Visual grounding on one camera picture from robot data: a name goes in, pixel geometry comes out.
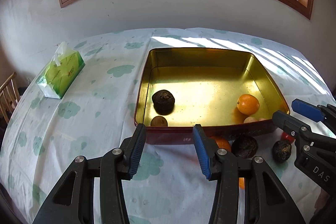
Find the person right hand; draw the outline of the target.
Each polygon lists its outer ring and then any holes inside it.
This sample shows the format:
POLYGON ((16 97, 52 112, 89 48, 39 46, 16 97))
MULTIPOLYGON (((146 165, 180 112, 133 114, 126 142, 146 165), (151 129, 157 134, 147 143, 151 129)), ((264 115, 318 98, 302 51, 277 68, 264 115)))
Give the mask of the person right hand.
POLYGON ((314 214, 317 214, 327 203, 327 200, 329 199, 330 195, 324 191, 323 189, 321 189, 321 192, 315 202, 315 212, 314 214))

